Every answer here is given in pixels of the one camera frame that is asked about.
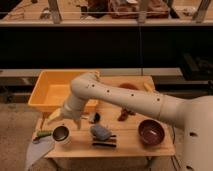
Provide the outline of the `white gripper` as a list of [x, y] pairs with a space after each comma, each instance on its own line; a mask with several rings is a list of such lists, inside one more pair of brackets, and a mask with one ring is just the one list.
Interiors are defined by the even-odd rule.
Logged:
[[49, 115], [48, 121], [52, 122], [54, 120], [57, 120], [60, 116], [62, 116], [63, 118], [72, 119], [77, 126], [77, 130], [81, 129], [80, 111], [72, 110], [62, 106], [61, 108], [56, 109]]

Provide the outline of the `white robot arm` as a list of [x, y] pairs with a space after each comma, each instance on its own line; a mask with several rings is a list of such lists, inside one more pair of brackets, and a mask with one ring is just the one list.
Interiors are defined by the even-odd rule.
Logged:
[[127, 108], [184, 131], [181, 171], [213, 171], [213, 96], [182, 99], [166, 94], [131, 90], [103, 84], [94, 72], [70, 83], [71, 94], [59, 116], [81, 128], [81, 115], [90, 99]]

